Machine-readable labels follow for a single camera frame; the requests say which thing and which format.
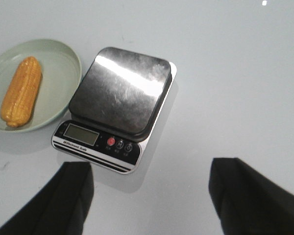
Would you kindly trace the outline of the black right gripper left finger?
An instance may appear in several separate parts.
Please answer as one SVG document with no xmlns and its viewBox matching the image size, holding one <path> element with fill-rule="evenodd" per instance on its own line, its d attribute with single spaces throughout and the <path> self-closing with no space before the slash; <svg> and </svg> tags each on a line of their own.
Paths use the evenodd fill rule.
<svg viewBox="0 0 294 235">
<path fill-rule="evenodd" d="M 0 235 L 80 235 L 94 196 L 87 162 L 65 162 L 50 181 L 0 227 Z"/>
</svg>

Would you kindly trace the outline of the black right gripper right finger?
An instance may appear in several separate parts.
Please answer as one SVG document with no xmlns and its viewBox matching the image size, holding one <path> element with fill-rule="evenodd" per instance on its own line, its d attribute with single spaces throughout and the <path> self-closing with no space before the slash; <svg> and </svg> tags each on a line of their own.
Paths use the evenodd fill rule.
<svg viewBox="0 0 294 235">
<path fill-rule="evenodd" d="M 225 235 L 294 235 L 294 195 L 239 158 L 214 158 L 208 188 Z"/>
</svg>

